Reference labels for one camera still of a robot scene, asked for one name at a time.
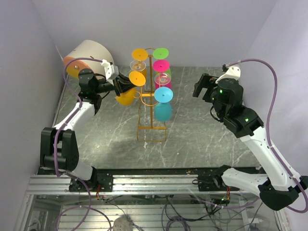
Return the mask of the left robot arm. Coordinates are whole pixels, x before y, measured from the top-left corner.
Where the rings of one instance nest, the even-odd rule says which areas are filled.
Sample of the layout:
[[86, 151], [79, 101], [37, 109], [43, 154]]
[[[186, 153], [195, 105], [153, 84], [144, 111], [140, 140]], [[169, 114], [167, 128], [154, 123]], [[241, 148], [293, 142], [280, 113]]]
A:
[[97, 170], [79, 159], [76, 131], [99, 111], [102, 93], [115, 92], [117, 96], [133, 93], [135, 85], [128, 77], [116, 73], [114, 79], [107, 79], [85, 68], [78, 74], [80, 92], [74, 109], [57, 125], [44, 128], [40, 138], [40, 165], [53, 169], [56, 175], [66, 172], [81, 179], [82, 187], [93, 191], [98, 186]]

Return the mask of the blue plastic wine glass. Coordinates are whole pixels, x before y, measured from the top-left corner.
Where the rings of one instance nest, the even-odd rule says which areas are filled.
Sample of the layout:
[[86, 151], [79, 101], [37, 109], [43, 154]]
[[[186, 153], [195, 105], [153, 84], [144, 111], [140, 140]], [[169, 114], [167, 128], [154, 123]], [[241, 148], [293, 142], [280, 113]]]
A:
[[154, 117], [160, 122], [167, 122], [172, 117], [173, 91], [167, 87], [159, 87], [154, 92], [154, 98], [158, 104], [154, 107]]

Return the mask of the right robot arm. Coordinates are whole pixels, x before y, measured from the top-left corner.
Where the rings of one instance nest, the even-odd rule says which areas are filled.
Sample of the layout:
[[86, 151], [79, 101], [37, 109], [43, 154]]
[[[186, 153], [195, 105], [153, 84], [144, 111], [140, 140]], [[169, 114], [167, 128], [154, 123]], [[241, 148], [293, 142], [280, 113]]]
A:
[[194, 85], [193, 97], [206, 89], [203, 100], [212, 104], [213, 117], [240, 139], [256, 157], [264, 174], [249, 174], [222, 165], [213, 175], [212, 185], [221, 191], [226, 187], [243, 189], [258, 196], [274, 211], [291, 205], [308, 187], [307, 176], [301, 176], [271, 143], [263, 121], [251, 108], [243, 105], [243, 87], [234, 78], [202, 74]]

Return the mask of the clear wine glass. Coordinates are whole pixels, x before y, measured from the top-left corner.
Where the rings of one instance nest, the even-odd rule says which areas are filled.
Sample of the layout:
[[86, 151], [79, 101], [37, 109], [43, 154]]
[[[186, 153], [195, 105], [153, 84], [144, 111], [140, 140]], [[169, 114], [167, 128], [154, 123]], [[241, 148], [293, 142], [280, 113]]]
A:
[[193, 85], [188, 84], [184, 86], [182, 100], [178, 107], [178, 115], [184, 117], [188, 114], [188, 104], [193, 93]]
[[156, 74], [154, 81], [158, 85], [167, 85], [171, 81], [171, 75], [169, 73], [163, 72]]
[[134, 60], [130, 63], [130, 68], [133, 71], [141, 72], [146, 68], [146, 63], [144, 61]]

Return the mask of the green plastic wine glass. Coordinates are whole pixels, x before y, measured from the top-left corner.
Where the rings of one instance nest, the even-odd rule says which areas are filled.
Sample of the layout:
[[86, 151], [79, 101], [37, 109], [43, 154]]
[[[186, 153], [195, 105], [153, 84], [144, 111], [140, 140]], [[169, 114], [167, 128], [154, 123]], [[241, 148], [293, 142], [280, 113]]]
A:
[[169, 50], [163, 47], [157, 48], [153, 51], [152, 55], [156, 59], [152, 65], [153, 70], [158, 73], [166, 72], [171, 74], [170, 62], [167, 60], [167, 57], [169, 56]]

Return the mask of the pink plastic wine glass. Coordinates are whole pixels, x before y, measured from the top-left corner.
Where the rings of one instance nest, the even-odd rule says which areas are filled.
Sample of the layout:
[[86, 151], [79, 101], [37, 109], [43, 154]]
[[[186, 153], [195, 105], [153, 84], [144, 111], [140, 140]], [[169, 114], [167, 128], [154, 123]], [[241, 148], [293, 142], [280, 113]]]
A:
[[157, 60], [153, 64], [153, 70], [155, 71], [155, 88], [167, 87], [172, 89], [171, 85], [171, 70], [170, 63], [165, 59]]

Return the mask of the orange wine glass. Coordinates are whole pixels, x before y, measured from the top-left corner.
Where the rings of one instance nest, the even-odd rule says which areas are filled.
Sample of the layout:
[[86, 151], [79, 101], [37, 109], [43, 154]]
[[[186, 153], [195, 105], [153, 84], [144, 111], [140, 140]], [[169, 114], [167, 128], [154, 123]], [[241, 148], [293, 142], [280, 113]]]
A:
[[145, 49], [137, 48], [132, 51], [131, 56], [133, 60], [146, 61], [148, 58], [148, 52]]
[[134, 84], [136, 87], [125, 93], [121, 93], [120, 96], [116, 96], [118, 103], [124, 106], [128, 106], [133, 103], [135, 100], [135, 94], [137, 92], [136, 88], [144, 86], [146, 83], [146, 77], [144, 76], [143, 72], [131, 71], [128, 75], [128, 78], [130, 79], [130, 83]]

